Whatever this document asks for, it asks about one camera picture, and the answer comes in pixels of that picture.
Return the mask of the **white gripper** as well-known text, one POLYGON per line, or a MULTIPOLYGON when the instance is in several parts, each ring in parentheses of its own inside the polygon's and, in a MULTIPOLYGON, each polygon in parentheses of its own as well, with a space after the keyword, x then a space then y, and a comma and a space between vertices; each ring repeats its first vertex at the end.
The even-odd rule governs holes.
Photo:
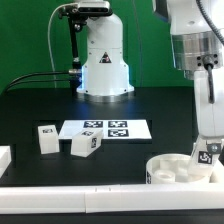
MULTIPOLYGON (((224 68, 212 71, 214 102, 209 102, 208 73, 194 73, 194 92, 198 132, 201 138, 224 138, 224 68)), ((222 151, 220 142, 208 142, 207 151, 216 155, 222 151)))

